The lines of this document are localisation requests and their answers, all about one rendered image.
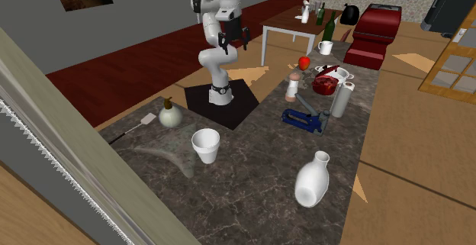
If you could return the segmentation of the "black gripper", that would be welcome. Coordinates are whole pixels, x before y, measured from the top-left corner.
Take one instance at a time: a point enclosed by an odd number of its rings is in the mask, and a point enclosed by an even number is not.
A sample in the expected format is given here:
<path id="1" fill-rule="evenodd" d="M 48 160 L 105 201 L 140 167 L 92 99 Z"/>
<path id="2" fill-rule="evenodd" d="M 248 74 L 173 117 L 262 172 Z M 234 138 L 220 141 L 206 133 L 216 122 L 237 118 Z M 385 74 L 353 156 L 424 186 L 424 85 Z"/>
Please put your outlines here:
<path id="1" fill-rule="evenodd" d="M 242 26 L 241 17 L 234 18 L 230 21 L 224 22 L 224 33 L 218 33 L 218 44 L 228 54 L 228 43 L 241 40 L 243 42 L 243 49 L 247 50 L 247 45 L 250 41 L 249 28 Z"/>

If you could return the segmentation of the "brown table white legs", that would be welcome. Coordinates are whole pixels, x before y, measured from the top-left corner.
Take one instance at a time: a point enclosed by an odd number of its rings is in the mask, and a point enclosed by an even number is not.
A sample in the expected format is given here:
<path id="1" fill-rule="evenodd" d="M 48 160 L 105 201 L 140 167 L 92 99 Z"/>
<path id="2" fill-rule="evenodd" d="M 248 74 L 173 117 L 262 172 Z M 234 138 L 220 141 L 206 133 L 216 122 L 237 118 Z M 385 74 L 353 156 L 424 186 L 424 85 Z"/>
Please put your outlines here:
<path id="1" fill-rule="evenodd" d="M 269 31 L 276 31 L 279 33 L 290 34 L 295 38 L 296 36 L 307 37 L 308 45 L 306 54 L 309 55 L 310 52 L 314 49 L 314 41 L 316 36 L 320 34 L 325 27 L 327 21 L 332 21 L 336 23 L 336 20 L 342 14 L 343 10 L 336 10 L 326 8 L 323 23 L 321 25 L 315 25 L 317 16 L 314 14 L 309 14 L 309 18 L 306 24 L 303 24 L 301 20 L 298 20 L 296 17 L 301 11 L 297 6 L 275 15 L 261 23 L 262 25 L 262 55 L 261 55 L 261 66 L 265 65 L 265 55 L 267 47 L 267 39 Z"/>

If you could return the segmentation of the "black robot stand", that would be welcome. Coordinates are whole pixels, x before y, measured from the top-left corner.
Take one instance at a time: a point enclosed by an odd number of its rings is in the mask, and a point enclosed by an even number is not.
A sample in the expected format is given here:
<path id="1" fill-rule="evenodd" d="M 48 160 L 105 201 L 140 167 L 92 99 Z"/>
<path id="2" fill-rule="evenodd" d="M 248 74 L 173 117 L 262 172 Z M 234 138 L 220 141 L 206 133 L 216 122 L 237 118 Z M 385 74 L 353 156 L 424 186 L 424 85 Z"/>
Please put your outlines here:
<path id="1" fill-rule="evenodd" d="M 209 102 L 210 84 L 185 88 L 188 110 L 234 130 L 258 105 L 259 101 L 244 79 L 229 81 L 233 100 L 219 106 Z"/>

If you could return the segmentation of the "white and tan pepper mill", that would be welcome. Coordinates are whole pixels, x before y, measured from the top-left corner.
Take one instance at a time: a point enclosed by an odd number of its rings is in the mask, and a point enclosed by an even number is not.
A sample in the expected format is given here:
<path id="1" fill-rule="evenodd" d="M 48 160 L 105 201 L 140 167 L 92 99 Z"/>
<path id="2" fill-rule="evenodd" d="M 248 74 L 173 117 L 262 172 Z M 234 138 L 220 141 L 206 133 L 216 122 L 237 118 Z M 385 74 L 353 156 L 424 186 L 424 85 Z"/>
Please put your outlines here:
<path id="1" fill-rule="evenodd" d="M 289 75 L 289 83 L 287 92 L 285 94 L 285 100 L 287 102 L 294 102 L 296 100 L 295 94 L 298 92 L 298 83 L 301 76 L 297 73 L 291 73 Z"/>

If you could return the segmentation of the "white mug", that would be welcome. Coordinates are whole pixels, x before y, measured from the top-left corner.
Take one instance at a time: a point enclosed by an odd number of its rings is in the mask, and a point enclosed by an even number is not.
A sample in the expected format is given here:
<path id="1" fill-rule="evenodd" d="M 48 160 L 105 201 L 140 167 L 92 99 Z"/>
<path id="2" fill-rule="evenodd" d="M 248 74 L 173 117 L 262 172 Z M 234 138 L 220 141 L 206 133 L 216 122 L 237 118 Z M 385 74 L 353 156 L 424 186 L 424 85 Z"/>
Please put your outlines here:
<path id="1" fill-rule="evenodd" d="M 328 40 L 323 40 L 318 43 L 317 48 L 321 55 L 330 55 L 333 48 L 333 42 Z"/>

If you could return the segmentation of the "green wine bottle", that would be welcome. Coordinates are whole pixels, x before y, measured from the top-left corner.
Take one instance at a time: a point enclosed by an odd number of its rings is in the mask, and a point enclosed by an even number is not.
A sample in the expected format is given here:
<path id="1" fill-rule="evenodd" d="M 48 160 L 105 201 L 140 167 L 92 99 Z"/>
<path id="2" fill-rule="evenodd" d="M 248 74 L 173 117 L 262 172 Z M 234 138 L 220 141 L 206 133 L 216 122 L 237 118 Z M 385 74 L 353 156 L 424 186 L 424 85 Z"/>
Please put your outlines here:
<path id="1" fill-rule="evenodd" d="M 336 12 L 333 11 L 330 20 L 326 23 L 323 31 L 322 41 L 331 41 L 333 38 L 333 32 L 335 30 L 335 17 Z"/>

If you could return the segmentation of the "red pot with lid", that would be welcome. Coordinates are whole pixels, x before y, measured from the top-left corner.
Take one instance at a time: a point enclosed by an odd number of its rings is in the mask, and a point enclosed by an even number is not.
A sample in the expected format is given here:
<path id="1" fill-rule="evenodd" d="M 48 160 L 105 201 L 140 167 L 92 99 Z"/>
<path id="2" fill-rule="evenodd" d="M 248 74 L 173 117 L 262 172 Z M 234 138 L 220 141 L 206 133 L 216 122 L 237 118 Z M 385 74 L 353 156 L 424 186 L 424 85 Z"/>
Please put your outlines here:
<path id="1" fill-rule="evenodd" d="M 339 80 L 329 76 L 329 73 L 335 72 L 339 65 L 324 66 L 323 69 L 315 76 L 311 83 L 313 90 L 320 95 L 332 95 L 336 91 Z"/>

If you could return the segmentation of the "round white bottle brown top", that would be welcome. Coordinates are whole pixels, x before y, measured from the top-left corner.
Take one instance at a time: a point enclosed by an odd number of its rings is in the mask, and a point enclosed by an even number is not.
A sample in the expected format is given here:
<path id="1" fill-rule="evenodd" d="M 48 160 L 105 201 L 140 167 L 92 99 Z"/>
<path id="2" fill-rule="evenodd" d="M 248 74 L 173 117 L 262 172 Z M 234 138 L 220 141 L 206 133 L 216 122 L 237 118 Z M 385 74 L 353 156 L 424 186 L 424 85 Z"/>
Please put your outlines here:
<path id="1" fill-rule="evenodd" d="M 164 127 L 177 127 L 183 119 L 182 111 L 172 104 L 171 97 L 165 98 L 163 108 L 159 112 L 159 122 Z"/>

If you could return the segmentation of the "blue staple gun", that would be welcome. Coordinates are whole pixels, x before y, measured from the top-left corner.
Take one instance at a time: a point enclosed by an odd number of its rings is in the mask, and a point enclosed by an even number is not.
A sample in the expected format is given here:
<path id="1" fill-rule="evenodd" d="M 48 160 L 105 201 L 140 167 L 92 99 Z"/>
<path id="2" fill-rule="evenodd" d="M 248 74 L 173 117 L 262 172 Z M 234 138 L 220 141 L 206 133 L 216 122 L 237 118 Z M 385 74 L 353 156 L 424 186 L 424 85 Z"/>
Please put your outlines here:
<path id="1" fill-rule="evenodd" d="M 296 93 L 295 96 L 309 113 L 285 109 L 281 115 L 281 120 L 312 134 L 322 136 L 330 118 L 330 111 L 317 112 L 301 95 Z"/>

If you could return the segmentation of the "white cooking pot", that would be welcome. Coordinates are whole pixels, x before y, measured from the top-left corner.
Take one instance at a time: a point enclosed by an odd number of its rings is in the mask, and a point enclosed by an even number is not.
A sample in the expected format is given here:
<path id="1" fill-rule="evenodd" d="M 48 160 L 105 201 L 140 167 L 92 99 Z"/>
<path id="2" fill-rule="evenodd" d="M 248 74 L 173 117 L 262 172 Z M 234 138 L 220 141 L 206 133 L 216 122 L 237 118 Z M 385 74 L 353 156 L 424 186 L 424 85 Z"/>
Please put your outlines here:
<path id="1" fill-rule="evenodd" d="M 325 65 L 325 66 L 316 66 L 314 69 L 320 73 L 326 68 L 330 68 L 331 65 Z M 338 67 L 337 69 L 329 72 L 326 74 L 327 76 L 332 76 L 333 78 L 338 80 L 339 84 L 342 84 L 345 82 L 347 79 L 353 79 L 354 75 L 349 73 L 346 69 L 343 69 L 342 67 Z"/>

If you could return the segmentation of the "black bag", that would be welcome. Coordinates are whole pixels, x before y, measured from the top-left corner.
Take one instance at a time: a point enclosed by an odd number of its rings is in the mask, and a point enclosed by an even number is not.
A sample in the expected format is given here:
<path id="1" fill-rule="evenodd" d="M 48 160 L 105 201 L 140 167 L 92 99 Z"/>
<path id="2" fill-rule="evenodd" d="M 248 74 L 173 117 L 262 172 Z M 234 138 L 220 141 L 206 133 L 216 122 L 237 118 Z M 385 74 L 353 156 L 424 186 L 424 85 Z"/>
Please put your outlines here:
<path id="1" fill-rule="evenodd" d="M 344 25 L 356 25 L 359 21 L 360 11 L 356 5 L 344 4 L 339 22 Z"/>

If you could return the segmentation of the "white paper towel roll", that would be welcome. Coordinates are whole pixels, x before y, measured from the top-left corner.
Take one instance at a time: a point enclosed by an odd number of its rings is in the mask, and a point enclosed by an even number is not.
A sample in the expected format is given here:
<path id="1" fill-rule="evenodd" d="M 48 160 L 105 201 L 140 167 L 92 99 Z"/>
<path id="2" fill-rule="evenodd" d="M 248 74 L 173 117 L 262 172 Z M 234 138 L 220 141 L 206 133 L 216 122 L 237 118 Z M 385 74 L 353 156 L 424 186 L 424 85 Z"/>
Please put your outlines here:
<path id="1" fill-rule="evenodd" d="M 352 82 L 343 82 L 337 91 L 333 100 L 330 112 L 335 118 L 341 118 L 354 91 L 355 84 Z"/>

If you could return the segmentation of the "white ceramic vase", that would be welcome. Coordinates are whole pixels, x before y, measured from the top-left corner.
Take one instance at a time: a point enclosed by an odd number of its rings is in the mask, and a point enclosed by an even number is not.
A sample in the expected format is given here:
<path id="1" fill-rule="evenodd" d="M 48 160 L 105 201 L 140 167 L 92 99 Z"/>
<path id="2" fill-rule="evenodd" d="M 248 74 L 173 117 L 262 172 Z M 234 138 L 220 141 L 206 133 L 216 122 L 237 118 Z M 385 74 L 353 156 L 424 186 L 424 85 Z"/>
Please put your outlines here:
<path id="1" fill-rule="evenodd" d="M 314 154 L 313 160 L 298 172 L 294 196 L 301 206 L 312 208 L 326 194 L 330 181 L 327 170 L 329 160 L 329 154 L 319 150 Z"/>

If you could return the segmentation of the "wooden door glass panes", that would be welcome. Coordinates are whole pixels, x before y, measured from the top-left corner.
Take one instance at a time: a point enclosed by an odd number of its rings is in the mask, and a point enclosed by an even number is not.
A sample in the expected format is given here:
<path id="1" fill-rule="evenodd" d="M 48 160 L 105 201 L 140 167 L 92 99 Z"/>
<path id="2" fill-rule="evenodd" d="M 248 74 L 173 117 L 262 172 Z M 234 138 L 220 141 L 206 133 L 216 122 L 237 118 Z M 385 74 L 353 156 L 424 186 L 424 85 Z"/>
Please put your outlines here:
<path id="1" fill-rule="evenodd" d="M 439 55 L 419 90 L 476 105 L 476 5 Z"/>

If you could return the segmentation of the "black refrigerator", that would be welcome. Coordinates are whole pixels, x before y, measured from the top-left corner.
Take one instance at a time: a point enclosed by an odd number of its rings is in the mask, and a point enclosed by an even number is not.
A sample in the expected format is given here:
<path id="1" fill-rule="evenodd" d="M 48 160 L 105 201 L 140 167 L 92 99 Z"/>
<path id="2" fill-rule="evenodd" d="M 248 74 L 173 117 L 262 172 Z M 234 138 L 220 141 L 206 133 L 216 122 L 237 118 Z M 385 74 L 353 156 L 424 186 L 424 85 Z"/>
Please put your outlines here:
<path id="1" fill-rule="evenodd" d="M 452 38 L 476 0 L 434 0 L 420 27 Z"/>

